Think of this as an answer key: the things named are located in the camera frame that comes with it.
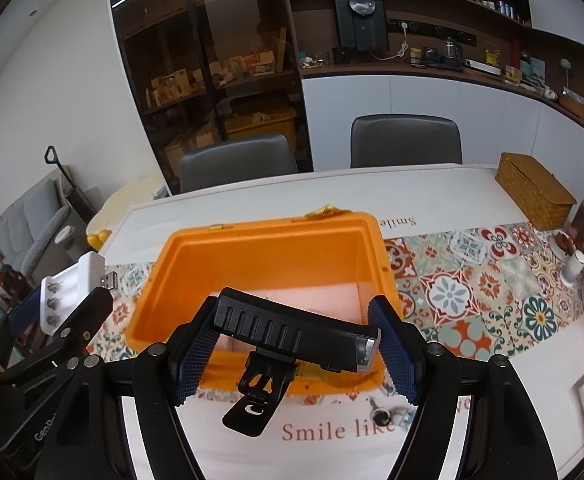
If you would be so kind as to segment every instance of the white wall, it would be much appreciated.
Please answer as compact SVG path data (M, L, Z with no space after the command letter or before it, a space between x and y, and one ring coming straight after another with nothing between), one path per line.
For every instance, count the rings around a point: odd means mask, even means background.
M108 0L59 0L0 75L0 214L46 176L54 144L85 190L108 197L158 171L125 76Z

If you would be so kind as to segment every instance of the black clip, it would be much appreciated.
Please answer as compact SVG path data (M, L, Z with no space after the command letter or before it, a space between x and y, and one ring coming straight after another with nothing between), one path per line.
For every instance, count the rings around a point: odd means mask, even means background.
M298 364L294 358L258 349L250 352L245 368L238 385L243 397L224 415L223 424L244 435L259 436L294 380Z

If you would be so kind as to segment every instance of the white tabletop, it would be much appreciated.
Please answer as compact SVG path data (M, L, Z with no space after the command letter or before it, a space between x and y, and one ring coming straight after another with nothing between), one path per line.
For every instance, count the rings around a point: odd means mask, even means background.
M383 238L525 221L495 182L494 168L439 165L307 173L229 184L134 206L101 254L108 265L153 262L174 231L218 223L302 216L326 204L373 214ZM584 457L584 421L574 384L584 375L584 318L512 359L546 431L560 478ZM189 399L179 417L208 480L266 478L386 478L405 430L365 435L370 403L282 404L258 439L224 428L224 402ZM124 402L139 479L152 478L133 399ZM342 428L320 443L319 431ZM467 425L460 401L441 478L453 479ZM315 441L303 437L312 429Z

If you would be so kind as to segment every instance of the white cup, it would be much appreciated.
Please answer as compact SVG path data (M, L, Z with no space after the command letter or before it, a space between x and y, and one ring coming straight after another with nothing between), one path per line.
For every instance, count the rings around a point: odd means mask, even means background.
M561 281L565 286L572 286L577 276L584 267L584 254L581 251L574 251L570 259L566 262L561 271Z

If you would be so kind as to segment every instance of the blue textured gripper pad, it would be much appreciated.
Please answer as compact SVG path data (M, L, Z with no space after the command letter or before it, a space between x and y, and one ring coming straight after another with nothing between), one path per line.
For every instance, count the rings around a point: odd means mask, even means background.
M195 336L195 340L190 349L185 353L179 363L178 380L176 381L174 399L181 406L185 399L197 392L203 370L208 366L212 351L216 346L218 337L221 335L218 330L213 329L214 310L206 317L201 325L201 329Z
M414 362L392 328L377 298L373 298L368 304L368 325L381 329L378 350L390 373L394 388L398 393L406 396L409 403L416 404L419 400L419 391L416 385Z

